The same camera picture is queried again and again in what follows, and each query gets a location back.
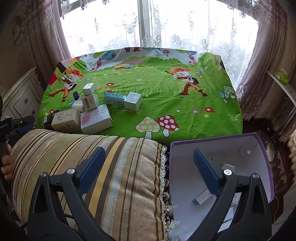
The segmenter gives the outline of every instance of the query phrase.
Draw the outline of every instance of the green bedsheet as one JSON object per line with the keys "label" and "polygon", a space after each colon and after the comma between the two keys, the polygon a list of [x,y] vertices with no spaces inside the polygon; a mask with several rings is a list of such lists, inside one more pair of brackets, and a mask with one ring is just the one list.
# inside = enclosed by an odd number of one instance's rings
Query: green bedsheet
{"label": "green bedsheet", "polygon": [[210,52],[124,48],[59,65],[42,98],[38,128],[44,128],[42,120],[51,111],[71,108],[73,92],[82,95],[85,84],[95,83],[100,104],[105,91],[125,95],[131,91],[143,97],[137,112],[108,105],[114,126],[100,135],[151,137],[169,144],[242,132],[242,114],[230,79]]}

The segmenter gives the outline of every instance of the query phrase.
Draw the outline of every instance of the lace curtain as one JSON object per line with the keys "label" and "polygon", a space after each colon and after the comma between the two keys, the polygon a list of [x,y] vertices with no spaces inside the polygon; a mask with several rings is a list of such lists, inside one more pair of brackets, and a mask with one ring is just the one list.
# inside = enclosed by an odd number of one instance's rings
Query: lace curtain
{"label": "lace curtain", "polygon": [[175,48],[221,56],[233,86],[258,32],[254,0],[63,1],[61,22],[73,57],[123,47]]}

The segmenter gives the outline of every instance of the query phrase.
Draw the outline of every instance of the yellow mushroom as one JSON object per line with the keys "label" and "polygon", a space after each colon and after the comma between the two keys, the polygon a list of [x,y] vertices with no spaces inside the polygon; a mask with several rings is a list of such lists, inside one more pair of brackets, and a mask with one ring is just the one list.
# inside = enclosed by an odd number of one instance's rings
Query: yellow mushroom
{"label": "yellow mushroom", "polygon": [[135,128],[138,132],[146,132],[144,136],[146,139],[152,138],[152,132],[160,131],[160,125],[156,120],[149,116],[144,117],[143,120],[135,126]]}

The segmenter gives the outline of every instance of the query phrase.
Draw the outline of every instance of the striped cushion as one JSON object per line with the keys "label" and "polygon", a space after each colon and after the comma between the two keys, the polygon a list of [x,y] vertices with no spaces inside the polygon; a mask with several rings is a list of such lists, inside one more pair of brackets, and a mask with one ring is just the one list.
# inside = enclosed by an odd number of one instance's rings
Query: striped cushion
{"label": "striped cushion", "polygon": [[[55,175],[75,168],[97,146],[105,149],[106,160],[83,199],[98,224],[116,240],[163,240],[161,176],[166,148],[143,138],[63,134],[41,129],[26,134],[12,150],[12,198],[20,220],[28,219],[41,172]],[[64,212],[70,214],[64,195],[59,196]]]}

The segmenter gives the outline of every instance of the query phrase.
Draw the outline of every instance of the metal screw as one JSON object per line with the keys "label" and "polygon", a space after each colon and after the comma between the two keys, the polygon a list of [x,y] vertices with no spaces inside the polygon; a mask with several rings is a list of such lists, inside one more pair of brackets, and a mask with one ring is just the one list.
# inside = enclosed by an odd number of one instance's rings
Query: metal screw
{"label": "metal screw", "polygon": [[253,173],[253,178],[260,178],[260,176],[259,176],[259,174],[257,174],[257,173]]}
{"label": "metal screw", "polygon": [[232,174],[232,171],[229,170],[229,169],[225,169],[224,174],[227,175],[227,176],[230,176]]}
{"label": "metal screw", "polygon": [[45,177],[45,176],[46,176],[46,172],[40,173],[40,177]]}
{"label": "metal screw", "polygon": [[68,174],[73,174],[75,172],[75,170],[73,169],[73,168],[69,168],[68,170],[67,170],[67,173]]}

